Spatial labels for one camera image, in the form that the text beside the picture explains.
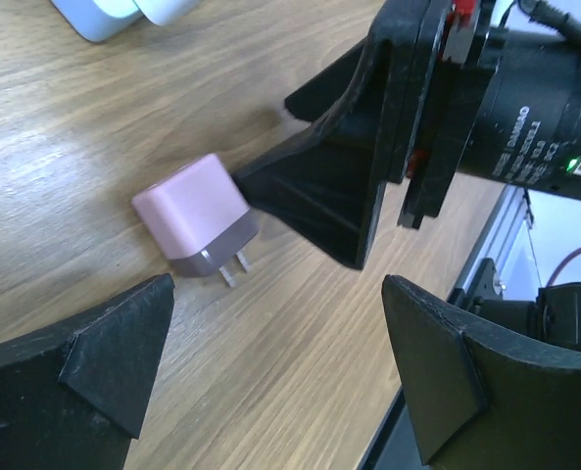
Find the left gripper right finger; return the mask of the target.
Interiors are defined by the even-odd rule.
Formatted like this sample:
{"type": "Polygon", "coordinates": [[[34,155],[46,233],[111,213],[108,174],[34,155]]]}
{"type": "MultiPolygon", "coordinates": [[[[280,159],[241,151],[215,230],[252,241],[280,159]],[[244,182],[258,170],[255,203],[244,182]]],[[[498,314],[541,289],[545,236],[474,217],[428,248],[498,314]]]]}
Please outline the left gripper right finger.
{"type": "Polygon", "coordinates": [[[410,280],[381,288],[421,462],[581,469],[581,352],[514,332],[410,280]]]}

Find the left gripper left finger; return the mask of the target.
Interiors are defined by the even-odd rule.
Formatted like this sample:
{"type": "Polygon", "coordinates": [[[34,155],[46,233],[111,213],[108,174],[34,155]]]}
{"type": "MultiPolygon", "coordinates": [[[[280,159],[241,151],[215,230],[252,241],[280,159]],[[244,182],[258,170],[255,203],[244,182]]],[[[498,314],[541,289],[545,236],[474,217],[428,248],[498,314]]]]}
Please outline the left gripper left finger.
{"type": "Polygon", "coordinates": [[[0,343],[0,469],[122,469],[174,306],[169,274],[0,343]]]}

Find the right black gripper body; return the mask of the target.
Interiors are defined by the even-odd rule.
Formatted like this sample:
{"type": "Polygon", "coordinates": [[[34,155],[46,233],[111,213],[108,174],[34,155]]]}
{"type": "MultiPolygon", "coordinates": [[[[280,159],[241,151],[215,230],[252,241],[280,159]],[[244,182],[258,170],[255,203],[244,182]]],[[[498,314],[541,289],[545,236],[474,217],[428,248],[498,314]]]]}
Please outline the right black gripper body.
{"type": "Polygon", "coordinates": [[[387,1],[367,35],[386,80],[378,103],[370,227],[386,183],[408,178],[399,222],[437,217],[495,75],[492,1],[387,1]]]}

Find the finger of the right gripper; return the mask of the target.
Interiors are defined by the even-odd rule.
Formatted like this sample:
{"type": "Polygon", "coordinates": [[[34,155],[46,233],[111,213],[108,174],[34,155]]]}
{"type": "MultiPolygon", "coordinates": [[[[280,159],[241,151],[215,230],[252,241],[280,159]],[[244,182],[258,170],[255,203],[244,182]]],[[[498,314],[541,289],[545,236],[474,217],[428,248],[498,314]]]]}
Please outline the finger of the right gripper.
{"type": "Polygon", "coordinates": [[[358,66],[364,42],[360,41],[332,64],[288,95],[286,111],[294,118],[314,122],[345,92],[358,66]]]}
{"type": "Polygon", "coordinates": [[[372,176],[392,47],[364,44],[343,95],[307,128],[233,173],[247,202],[361,269],[383,197],[372,176]]]}

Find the pink cube adapter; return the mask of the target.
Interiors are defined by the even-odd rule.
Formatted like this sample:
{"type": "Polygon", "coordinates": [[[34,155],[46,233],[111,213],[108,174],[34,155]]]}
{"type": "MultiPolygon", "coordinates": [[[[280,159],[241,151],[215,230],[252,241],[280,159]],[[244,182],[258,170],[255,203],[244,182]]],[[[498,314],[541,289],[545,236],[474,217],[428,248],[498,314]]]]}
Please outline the pink cube adapter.
{"type": "Polygon", "coordinates": [[[131,203],[173,270],[184,278],[220,273],[258,234],[256,216],[218,155],[211,153],[135,195],[131,203]]]}

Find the white cube adapter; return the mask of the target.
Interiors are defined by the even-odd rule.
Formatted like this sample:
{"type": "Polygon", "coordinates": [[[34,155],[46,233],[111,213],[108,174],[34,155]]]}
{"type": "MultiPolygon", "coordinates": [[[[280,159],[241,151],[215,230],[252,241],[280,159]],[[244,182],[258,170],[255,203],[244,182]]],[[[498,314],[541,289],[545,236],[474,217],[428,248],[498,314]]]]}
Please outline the white cube adapter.
{"type": "Polygon", "coordinates": [[[152,24],[165,26],[188,14],[199,0],[134,0],[142,15],[152,24]]]}

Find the blue power strip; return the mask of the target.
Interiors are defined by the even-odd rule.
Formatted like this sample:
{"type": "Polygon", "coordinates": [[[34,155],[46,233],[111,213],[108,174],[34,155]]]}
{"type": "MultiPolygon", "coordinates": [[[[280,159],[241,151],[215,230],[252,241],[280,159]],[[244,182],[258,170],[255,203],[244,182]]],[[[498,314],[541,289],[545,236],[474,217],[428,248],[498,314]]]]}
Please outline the blue power strip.
{"type": "Polygon", "coordinates": [[[52,0],[71,27],[90,42],[103,42],[143,17],[129,0],[52,0]]]}

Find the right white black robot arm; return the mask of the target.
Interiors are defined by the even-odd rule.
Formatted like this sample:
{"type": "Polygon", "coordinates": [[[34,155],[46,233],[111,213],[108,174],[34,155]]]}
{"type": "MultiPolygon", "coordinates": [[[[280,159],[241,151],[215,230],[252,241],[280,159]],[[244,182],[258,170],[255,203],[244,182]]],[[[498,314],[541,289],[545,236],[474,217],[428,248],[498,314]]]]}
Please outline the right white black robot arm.
{"type": "Polygon", "coordinates": [[[387,184],[398,222],[436,217],[457,173],[581,201],[581,22],[545,1],[509,29],[492,1],[388,1],[290,94],[305,128],[238,169],[247,202],[362,269],[387,184]]]}

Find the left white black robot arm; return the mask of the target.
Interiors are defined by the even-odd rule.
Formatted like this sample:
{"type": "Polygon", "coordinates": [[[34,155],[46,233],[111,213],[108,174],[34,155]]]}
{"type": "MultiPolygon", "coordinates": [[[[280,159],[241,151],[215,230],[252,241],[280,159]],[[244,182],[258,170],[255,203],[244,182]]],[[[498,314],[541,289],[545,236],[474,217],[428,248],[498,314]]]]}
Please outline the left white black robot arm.
{"type": "MultiPolygon", "coordinates": [[[[174,305],[167,274],[0,344],[0,469],[121,469],[174,305]]],[[[507,301],[382,284],[402,381],[363,469],[581,469],[581,283],[507,301]]]]}

